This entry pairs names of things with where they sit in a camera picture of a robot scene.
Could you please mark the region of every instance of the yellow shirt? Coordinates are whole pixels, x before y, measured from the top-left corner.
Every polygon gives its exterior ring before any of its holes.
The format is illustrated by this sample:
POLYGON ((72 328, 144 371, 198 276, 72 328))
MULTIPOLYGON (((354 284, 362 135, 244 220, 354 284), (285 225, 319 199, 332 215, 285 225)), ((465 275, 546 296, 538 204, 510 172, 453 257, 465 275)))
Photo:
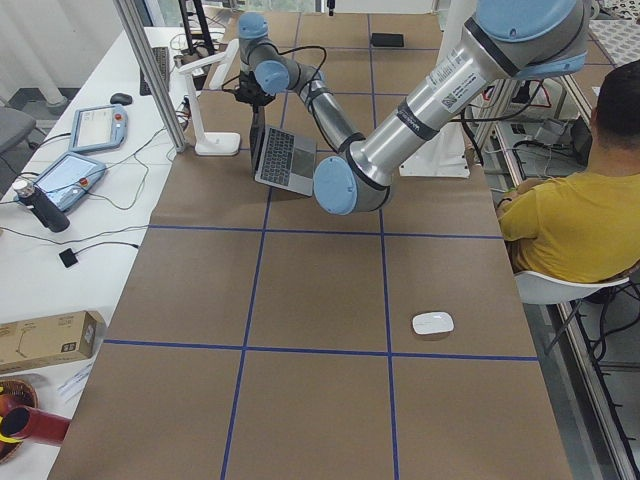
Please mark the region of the yellow shirt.
POLYGON ((499 220, 514 270, 590 283, 640 259, 640 175, 551 179, 505 206, 499 220))

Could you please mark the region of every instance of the man's neck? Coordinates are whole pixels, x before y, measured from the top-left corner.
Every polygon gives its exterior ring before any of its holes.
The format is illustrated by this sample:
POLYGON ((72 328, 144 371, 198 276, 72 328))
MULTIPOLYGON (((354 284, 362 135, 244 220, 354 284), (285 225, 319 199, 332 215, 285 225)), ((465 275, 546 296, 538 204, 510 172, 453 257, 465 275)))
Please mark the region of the man's neck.
POLYGON ((587 172, 607 177, 640 174, 640 152, 622 148, 603 148, 594 142, 589 154, 587 172))

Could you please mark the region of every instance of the white desk surface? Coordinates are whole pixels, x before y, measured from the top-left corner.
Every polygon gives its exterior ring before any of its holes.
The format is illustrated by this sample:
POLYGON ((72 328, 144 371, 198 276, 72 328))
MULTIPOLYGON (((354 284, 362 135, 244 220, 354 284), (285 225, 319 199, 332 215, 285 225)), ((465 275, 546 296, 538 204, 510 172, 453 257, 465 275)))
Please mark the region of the white desk surface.
MULTIPOLYGON (((169 45, 170 40, 181 31, 179 28, 149 28, 147 36, 152 46, 169 45)), ((107 105, 113 93, 128 93, 133 96, 133 103, 125 107, 129 124, 124 144, 116 150, 91 155, 108 165, 120 162, 163 128, 153 98, 140 97, 138 88, 139 67, 123 32, 49 136, 69 132, 77 109, 107 105)), ((186 94, 186 87, 175 70, 172 72, 170 89, 173 104, 178 106, 186 94)), ((44 145, 34 154, 25 171, 42 171, 67 150, 68 142, 68 137, 64 137, 44 145)), ((18 205, 0 205, 0 227, 64 242, 105 231, 147 225, 171 168, 170 159, 175 155, 172 147, 168 134, 162 131, 138 154, 140 161, 149 167, 149 174, 139 199, 129 210, 118 210, 105 200, 88 197, 69 213, 71 226, 64 232, 52 233, 35 216, 18 205)), ((133 158, 128 159, 110 168, 92 192, 108 197, 117 205, 128 206, 134 199, 144 173, 142 165, 133 158)), ((12 198, 13 194, 9 192, 3 201, 12 198)), ((0 324, 77 310, 97 310, 108 324, 137 250, 123 245, 101 245, 80 254, 79 263, 69 269, 64 267, 58 253, 68 247, 76 251, 103 241, 139 244, 145 231, 146 229, 138 229, 65 246, 5 231, 0 235, 0 324)), ((73 362, 0 378, 18 377, 29 381, 37 391, 41 408, 70 418, 75 412, 80 395, 65 403, 56 389, 91 362, 92 360, 73 362)), ((46 479, 58 451, 57 447, 24 443, 13 458, 0 465, 0 478, 46 479)))

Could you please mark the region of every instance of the man in yellow shirt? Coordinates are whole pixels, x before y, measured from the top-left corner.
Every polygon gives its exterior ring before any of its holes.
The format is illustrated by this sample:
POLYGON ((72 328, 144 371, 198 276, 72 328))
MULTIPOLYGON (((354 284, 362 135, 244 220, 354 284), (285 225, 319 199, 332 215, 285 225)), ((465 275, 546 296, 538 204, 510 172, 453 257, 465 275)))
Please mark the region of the man in yellow shirt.
POLYGON ((584 172, 527 180, 498 204, 514 271, 591 283, 640 260, 640 61, 606 76, 590 124, 584 172))

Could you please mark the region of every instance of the black computer mouse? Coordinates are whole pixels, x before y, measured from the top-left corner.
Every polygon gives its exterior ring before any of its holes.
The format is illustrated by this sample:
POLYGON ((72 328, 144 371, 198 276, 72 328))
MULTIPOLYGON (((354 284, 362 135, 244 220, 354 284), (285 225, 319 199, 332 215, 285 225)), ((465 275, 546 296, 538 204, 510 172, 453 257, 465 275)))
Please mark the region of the black computer mouse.
POLYGON ((127 95, 126 93, 114 93, 111 95, 111 100, 109 100, 111 105, 119 103, 120 105, 129 105, 133 102, 133 98, 131 95, 127 95))

